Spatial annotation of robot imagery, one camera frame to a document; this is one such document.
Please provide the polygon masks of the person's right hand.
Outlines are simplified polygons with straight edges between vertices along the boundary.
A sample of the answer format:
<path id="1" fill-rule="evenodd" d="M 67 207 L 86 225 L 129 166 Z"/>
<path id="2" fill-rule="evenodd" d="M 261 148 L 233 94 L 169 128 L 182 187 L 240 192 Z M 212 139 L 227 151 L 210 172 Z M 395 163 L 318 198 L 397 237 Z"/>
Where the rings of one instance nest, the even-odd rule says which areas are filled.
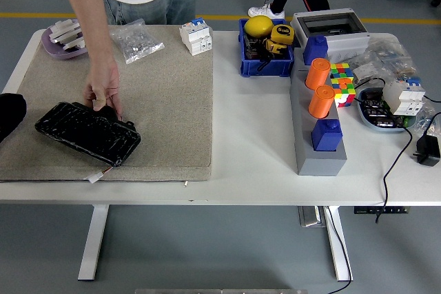
<path id="1" fill-rule="evenodd" d="M 119 83 L 119 69 L 114 59 L 92 59 L 83 91 L 85 105 L 94 111 L 109 106 L 121 120 L 123 108 L 119 96 Z"/>

